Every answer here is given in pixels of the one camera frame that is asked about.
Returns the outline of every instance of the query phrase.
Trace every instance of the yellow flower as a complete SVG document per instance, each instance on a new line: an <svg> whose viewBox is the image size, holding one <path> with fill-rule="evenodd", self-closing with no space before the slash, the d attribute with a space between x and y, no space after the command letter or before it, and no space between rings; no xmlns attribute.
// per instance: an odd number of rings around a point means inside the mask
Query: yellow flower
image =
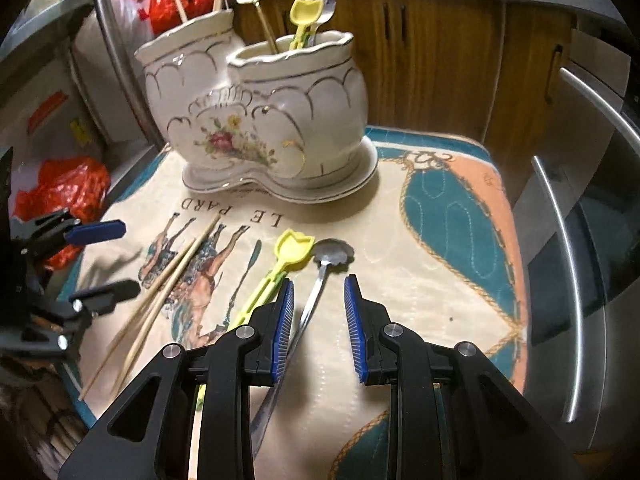
<svg viewBox="0 0 640 480"><path fill-rule="evenodd" d="M229 117L226 118L226 123L229 126L231 126L234 130L237 130L240 127L241 122L242 122L242 119L235 114L229 115Z"/></svg>

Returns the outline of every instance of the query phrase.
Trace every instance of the yellow sticker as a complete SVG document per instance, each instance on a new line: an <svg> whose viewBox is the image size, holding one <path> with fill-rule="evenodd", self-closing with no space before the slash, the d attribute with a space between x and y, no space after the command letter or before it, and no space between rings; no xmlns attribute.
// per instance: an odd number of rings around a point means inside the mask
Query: yellow sticker
<svg viewBox="0 0 640 480"><path fill-rule="evenodd" d="M86 132L78 119L74 119L73 121L71 121L71 124L69 124L69 126L71 127L71 131L73 132L74 137L76 138L78 144L80 144L81 148L92 141L91 135Z"/></svg>

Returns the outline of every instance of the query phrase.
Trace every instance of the ceramic pot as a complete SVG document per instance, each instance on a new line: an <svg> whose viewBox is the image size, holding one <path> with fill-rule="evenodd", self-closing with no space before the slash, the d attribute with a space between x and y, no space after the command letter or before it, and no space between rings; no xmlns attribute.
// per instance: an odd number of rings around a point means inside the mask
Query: ceramic pot
<svg viewBox="0 0 640 480"><path fill-rule="evenodd" d="M244 47L232 10L204 14L145 43L135 53L145 74L146 98L165 139L175 118L218 87L230 84L229 55Z"/></svg>
<svg viewBox="0 0 640 480"><path fill-rule="evenodd" d="M231 85L188 105L168 135L190 166L194 190L255 181L289 188L329 186L349 176L367 124L364 78L351 57L353 35L324 32L316 46L281 54L266 43L228 60Z"/></svg>

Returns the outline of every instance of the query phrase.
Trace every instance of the metal screw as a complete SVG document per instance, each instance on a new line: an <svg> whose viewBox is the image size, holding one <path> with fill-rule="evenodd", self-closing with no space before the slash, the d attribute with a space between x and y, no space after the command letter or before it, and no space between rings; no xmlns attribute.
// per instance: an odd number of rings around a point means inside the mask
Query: metal screw
<svg viewBox="0 0 640 480"><path fill-rule="evenodd" d="M476 346L473 343L460 343L460 345L458 345L458 352L464 357L471 357L476 355Z"/></svg>
<svg viewBox="0 0 640 480"><path fill-rule="evenodd" d="M399 335L402 335L402 332L404 332L404 330L402 330L402 327L396 323L389 323L385 326L385 334L389 337L398 337Z"/></svg>
<svg viewBox="0 0 640 480"><path fill-rule="evenodd" d="M162 355L167 359L173 359L180 355L180 345L167 345L162 349Z"/></svg>
<svg viewBox="0 0 640 480"><path fill-rule="evenodd" d="M67 348L69 348L69 340L64 337L63 335L59 335L58 336L58 347L61 350L66 350Z"/></svg>
<svg viewBox="0 0 640 480"><path fill-rule="evenodd" d="M253 334L255 334L255 328L249 325L242 325L236 330L236 336L240 339L249 339Z"/></svg>

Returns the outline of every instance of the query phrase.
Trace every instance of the placemat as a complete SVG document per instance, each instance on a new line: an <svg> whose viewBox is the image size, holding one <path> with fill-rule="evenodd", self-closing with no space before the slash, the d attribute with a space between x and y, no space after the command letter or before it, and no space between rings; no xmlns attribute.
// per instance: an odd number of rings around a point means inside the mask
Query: placemat
<svg viewBox="0 0 640 480"><path fill-rule="evenodd" d="M314 205L283 202L251 184L211 195L190 194L180 177L184 160L166 150L105 215L105 220L122 219L127 235L88 246L63 295L135 276L149 286L185 240L220 212L218 227L178 284L184 287L199 272L209 286L198 288L187 302L168 300L131 377L169 342L193 348L215 341L274 263L278 236L293 228L318 240L346 240L355 249L350 272L358 276L366 298L383 303L392 320L429 342L475 342L522 389L524 278L511 210L488 153L463 137L380 128L368 128L367 135L380 158L374 178L351 196ZM257 246L259 256L248 269ZM298 311L317 273L313 263L290 273ZM258 480L384 478L389 390L358 383L343 279L344 274L329 275L287 371L255 460ZM78 366L61 371L74 399L131 306L121 304L114 314L96 320L84 336ZM131 339L107 364L86 402L76 401L89 426L108 406ZM265 388L252 388L252 412L265 394ZM196 476L194 441L191 477Z"/></svg>

